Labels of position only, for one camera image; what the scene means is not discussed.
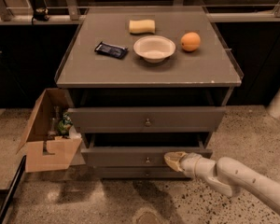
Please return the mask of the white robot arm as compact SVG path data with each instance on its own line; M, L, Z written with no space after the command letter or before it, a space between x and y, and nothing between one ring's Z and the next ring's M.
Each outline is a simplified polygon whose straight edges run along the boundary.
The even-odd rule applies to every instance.
M244 189L280 216L280 88L267 107L229 108L216 144L215 161L185 151L164 159L174 171L228 197Z

